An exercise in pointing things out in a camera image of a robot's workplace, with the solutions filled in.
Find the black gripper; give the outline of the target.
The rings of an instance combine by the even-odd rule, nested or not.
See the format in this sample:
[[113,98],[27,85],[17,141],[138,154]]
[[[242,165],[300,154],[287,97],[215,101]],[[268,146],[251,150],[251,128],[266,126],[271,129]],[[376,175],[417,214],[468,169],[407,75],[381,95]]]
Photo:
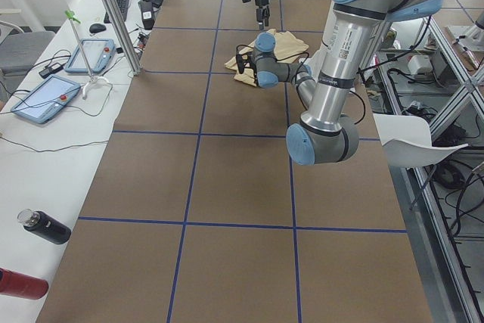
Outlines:
[[252,53],[247,52],[243,54],[236,54],[235,61],[237,66],[237,72],[234,79],[243,83],[255,83],[256,65],[253,62]]
[[[242,0],[243,3],[248,3],[251,0]],[[256,22],[260,30],[268,26],[270,18],[269,0],[254,0],[256,4]]]

